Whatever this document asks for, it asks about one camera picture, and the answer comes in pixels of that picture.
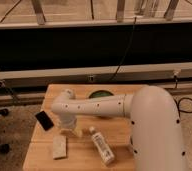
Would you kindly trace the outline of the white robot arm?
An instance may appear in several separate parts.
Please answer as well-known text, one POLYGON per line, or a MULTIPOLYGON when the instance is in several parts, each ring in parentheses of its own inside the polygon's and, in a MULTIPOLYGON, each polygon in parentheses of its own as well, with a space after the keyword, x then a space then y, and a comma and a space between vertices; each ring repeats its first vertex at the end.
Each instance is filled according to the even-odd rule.
POLYGON ((188 171, 178 108, 161 87, 80 100, 66 89, 55 98, 51 111, 66 129, 76 127, 78 115, 128 118, 136 171, 188 171))

